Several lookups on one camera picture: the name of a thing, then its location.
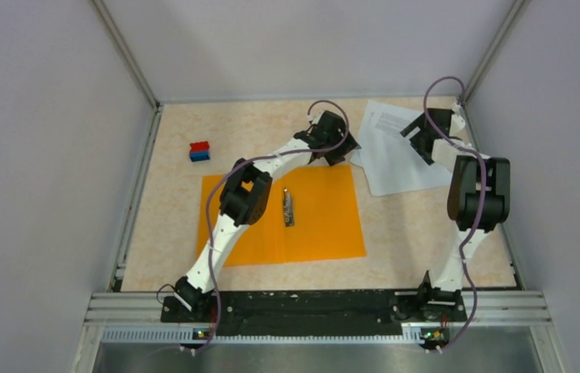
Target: blue block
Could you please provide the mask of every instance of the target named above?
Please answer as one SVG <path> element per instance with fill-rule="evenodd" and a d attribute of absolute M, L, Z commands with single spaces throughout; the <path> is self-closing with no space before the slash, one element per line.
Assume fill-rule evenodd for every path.
<path fill-rule="evenodd" d="M 189 159 L 191 159 L 191 162 L 207 161 L 210 159 L 210 151 L 189 152 Z"/>

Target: white wall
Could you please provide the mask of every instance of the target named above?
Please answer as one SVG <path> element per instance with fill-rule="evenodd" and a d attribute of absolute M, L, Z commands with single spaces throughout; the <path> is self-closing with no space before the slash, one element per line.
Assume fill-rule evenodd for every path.
<path fill-rule="evenodd" d="M 469 109 L 482 150 L 511 159 L 505 226 L 580 371 L 580 1 L 531 2 Z"/>
<path fill-rule="evenodd" d="M 86 0 L 0 1 L 0 371 L 69 370 L 150 114 Z"/>
<path fill-rule="evenodd" d="M 161 101 L 420 96 L 468 79 L 511 1 L 106 0 Z M 438 93 L 456 93 L 442 85 Z"/>

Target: orange folder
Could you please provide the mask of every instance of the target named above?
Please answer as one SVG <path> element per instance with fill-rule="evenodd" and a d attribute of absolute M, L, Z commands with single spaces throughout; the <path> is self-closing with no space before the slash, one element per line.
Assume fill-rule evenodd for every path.
<path fill-rule="evenodd" d="M 221 175 L 205 176 L 201 194 L 196 256 L 208 240 L 207 195 Z M 283 188 L 292 195 L 294 226 L 286 227 Z M 210 206 L 217 220 L 218 196 Z M 274 180 L 265 214 L 244 232 L 225 266 L 345 259 L 365 256 L 350 166 L 302 167 Z"/>

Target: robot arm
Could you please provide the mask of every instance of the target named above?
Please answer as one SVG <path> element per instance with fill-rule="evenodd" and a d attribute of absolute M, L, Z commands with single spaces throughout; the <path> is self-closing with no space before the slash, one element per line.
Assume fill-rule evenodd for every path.
<path fill-rule="evenodd" d="M 450 136 L 450 140 L 460 148 L 472 149 L 471 144 L 452 138 L 452 135 L 461 131 L 466 124 L 460 111 L 458 105 L 453 106 L 452 110 L 429 109 L 436 125 Z M 447 214 L 452 220 L 448 241 L 439 259 L 425 274 L 419 288 L 419 303 L 425 314 L 440 315 L 443 312 L 452 312 L 462 304 L 460 293 L 464 286 L 464 270 L 459 248 L 473 228 L 474 216 L 480 203 L 481 170 L 474 156 L 443 140 L 427 123 L 425 114 L 411 123 L 405 133 L 408 134 L 415 128 L 419 131 L 409 139 L 412 147 L 428 164 L 436 162 L 452 172 L 452 183 L 447 198 Z M 483 154 L 481 157 L 487 169 L 486 197 L 480 224 L 463 247 L 466 261 L 473 258 L 475 251 L 489 233 L 509 215 L 509 160 L 491 158 Z"/>
<path fill-rule="evenodd" d="M 193 312 L 214 289 L 210 276 L 210 250 L 216 278 L 241 234 L 264 214 L 274 180 L 322 157 L 333 166 L 359 147 L 353 136 L 347 134 L 346 122 L 334 113 L 325 111 L 310 123 L 308 130 L 297 132 L 269 156 L 259 157 L 262 159 L 239 168 L 227 178 L 219 197 L 220 214 L 212 231 L 214 247 L 211 248 L 208 241 L 193 267 L 175 283 L 174 296 L 188 310 Z M 320 150 L 328 148 L 331 150 L 327 152 Z M 242 162 L 245 160 L 238 160 L 233 170 Z M 244 183 L 252 183 L 250 190 L 243 187 Z"/>

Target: marble-pattern surface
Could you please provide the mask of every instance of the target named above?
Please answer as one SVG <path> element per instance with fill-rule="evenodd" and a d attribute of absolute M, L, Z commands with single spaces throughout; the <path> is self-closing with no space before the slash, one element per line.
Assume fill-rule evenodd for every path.
<path fill-rule="evenodd" d="M 452 97 L 435 97 L 432 107 L 449 107 Z M 358 134 L 367 99 L 337 99 Z M 422 109 L 422 98 L 378 99 Z M 225 173 L 240 157 L 265 155 L 307 127 L 311 100 L 167 105 L 145 182 L 127 257 L 123 291 L 156 291 L 174 284 L 195 260 L 200 183 L 203 175 Z M 328 105 L 316 110 L 336 111 Z M 209 141 L 211 160 L 191 163 L 189 143 Z M 414 288 L 442 254 L 450 225 L 447 187 L 372 197 L 364 171 L 353 166 L 356 199 L 367 256 L 244 267 L 227 267 L 223 290 Z M 319 246 L 328 242 L 317 242 Z M 478 286 L 516 283 L 501 235 L 492 233 L 470 265 Z"/>

